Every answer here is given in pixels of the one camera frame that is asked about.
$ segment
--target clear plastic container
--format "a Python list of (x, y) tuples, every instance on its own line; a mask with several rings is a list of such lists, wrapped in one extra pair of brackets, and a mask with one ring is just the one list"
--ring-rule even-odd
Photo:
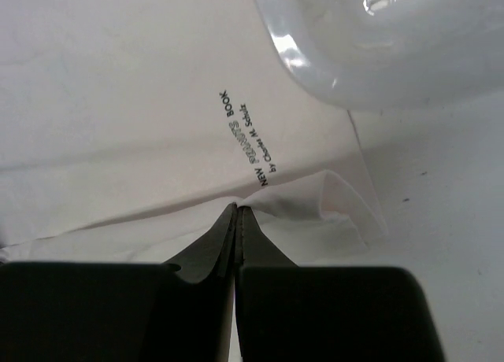
[(504, 84), (504, 0), (256, 0), (282, 62), (347, 109), (450, 102)]

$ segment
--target paper page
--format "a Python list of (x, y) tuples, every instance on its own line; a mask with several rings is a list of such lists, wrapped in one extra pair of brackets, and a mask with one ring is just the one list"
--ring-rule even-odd
[(8, 246), (0, 249), (0, 260), (161, 263), (207, 232), (230, 203), (250, 206), (265, 235), (296, 264), (362, 251), (380, 229), (360, 195), (326, 171), (245, 199), (224, 197), (170, 214)]
[(2, 245), (321, 169), (380, 218), (347, 112), (291, 79), (253, 0), (0, 0), (0, 23)]

